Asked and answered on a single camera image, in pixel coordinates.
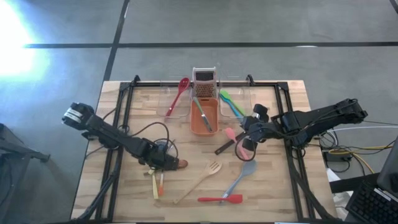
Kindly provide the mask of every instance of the orange container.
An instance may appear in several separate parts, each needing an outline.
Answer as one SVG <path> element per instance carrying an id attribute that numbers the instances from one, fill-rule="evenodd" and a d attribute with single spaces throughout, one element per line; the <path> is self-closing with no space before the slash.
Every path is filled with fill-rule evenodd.
<path id="1" fill-rule="evenodd" d="M 191 131 L 201 136 L 212 136 L 218 131 L 218 100 L 215 98 L 198 98 L 198 101 L 213 132 L 207 130 L 201 112 L 193 100 L 191 102 Z"/>

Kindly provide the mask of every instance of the keyboard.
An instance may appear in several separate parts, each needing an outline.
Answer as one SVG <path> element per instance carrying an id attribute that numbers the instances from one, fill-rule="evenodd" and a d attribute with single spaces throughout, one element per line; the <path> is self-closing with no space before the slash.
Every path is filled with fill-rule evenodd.
<path id="1" fill-rule="evenodd" d="M 398 202 L 365 182 L 354 191 L 346 209 L 365 223 L 398 224 Z"/>

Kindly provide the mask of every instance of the gray floor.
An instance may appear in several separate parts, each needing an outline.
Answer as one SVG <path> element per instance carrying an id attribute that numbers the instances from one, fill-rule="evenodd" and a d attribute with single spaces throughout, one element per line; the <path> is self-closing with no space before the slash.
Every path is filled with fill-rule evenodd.
<path id="1" fill-rule="evenodd" d="M 96 106 L 110 49 L 21 50 L 12 48 L 10 41 L 111 43 L 123 0 L 2 4 L 0 10 L 8 16 L 2 22 L 13 24 L 7 27 L 10 37 L 21 38 L 0 37 L 5 49 L 0 52 L 0 123 L 28 146 L 51 154 L 47 164 L 30 164 L 8 223 L 65 221 L 87 141 L 60 119 L 73 101 Z M 131 1 L 121 42 L 386 42 L 398 41 L 397 22 L 398 14 L 388 0 L 142 0 Z M 192 67 L 217 66 L 221 75 L 305 80 L 312 108 L 358 98 L 368 120 L 396 123 L 397 49 L 119 49 L 111 80 L 131 80 L 134 75 L 164 80 L 189 75 Z M 397 135 L 398 129 L 338 132 L 342 145 L 354 146 L 383 145 Z M 379 171 L 386 156 L 387 151 L 364 158 Z M 352 164 L 339 176 L 361 175 L 359 165 Z"/>

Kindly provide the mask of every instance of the wooden table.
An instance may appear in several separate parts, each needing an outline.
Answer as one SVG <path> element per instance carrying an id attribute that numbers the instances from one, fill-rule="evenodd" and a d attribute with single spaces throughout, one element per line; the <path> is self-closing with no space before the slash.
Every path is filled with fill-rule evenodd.
<path id="1" fill-rule="evenodd" d="M 294 110 L 310 110 L 304 82 L 297 80 L 288 81 L 288 83 Z M 104 116 L 116 106 L 119 84 L 120 82 L 104 82 L 97 108 L 98 116 Z M 273 88 L 253 87 L 250 91 L 253 106 L 260 103 L 268 107 L 270 116 L 277 114 Z M 132 133 L 154 121 L 164 121 L 156 113 L 158 100 L 159 87 L 134 89 L 129 119 Z M 108 123 L 112 123 L 112 120 L 113 114 L 106 118 Z M 114 211 L 115 222 L 288 222 L 297 220 L 282 140 L 270 139 L 259 144 L 256 156 L 257 171 L 245 177 L 234 190 L 235 194 L 243 194 L 242 204 L 227 203 L 224 206 L 218 206 L 216 203 L 197 202 L 198 197 L 220 197 L 239 175 L 242 162 L 235 157 L 232 147 L 218 156 L 214 154 L 214 151 L 228 141 L 222 129 L 232 126 L 236 133 L 242 130 L 237 122 L 230 118 L 222 118 L 217 134 L 210 138 L 199 137 L 190 132 L 189 121 L 188 115 L 185 118 L 166 122 L 170 129 L 170 138 L 176 139 L 179 158 L 186 159 L 189 166 L 182 170 L 165 173 L 165 193 L 159 200 L 153 199 L 151 178 L 143 175 L 148 167 L 139 165 L 135 158 L 124 152 Z M 164 138 L 165 130 L 161 126 L 153 126 L 139 136 L 151 140 Z M 98 147 L 100 144 L 93 141 L 88 146 L 88 152 Z M 100 150 L 90 155 L 85 161 L 72 218 L 82 214 L 98 193 L 105 157 L 106 150 Z M 222 169 L 205 179 L 179 204 L 173 204 L 172 200 L 177 198 L 200 175 L 206 163 L 214 158 L 223 163 Z M 336 216 L 335 204 L 319 148 L 308 147 L 304 160 L 311 191 L 327 211 Z M 303 209 L 306 210 L 303 195 L 301 195 L 301 202 Z"/>

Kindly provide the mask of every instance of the red spoon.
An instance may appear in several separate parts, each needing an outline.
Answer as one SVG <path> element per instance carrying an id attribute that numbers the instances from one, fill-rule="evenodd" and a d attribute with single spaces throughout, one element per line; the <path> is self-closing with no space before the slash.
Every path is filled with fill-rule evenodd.
<path id="1" fill-rule="evenodd" d="M 174 109 L 175 103 L 177 102 L 177 100 L 180 97 L 181 93 L 188 89 L 189 84 L 190 84 L 189 78 L 181 79 L 180 83 L 178 84 L 177 96 L 175 97 L 171 107 L 169 108 L 168 112 L 166 113 L 166 117 L 170 116 L 170 114 L 172 113 L 172 111 Z"/>
<path id="2" fill-rule="evenodd" d="M 227 201 L 230 203 L 242 203 L 243 195 L 230 195 L 226 198 L 198 198 L 198 202 L 215 202 L 215 201 Z"/>

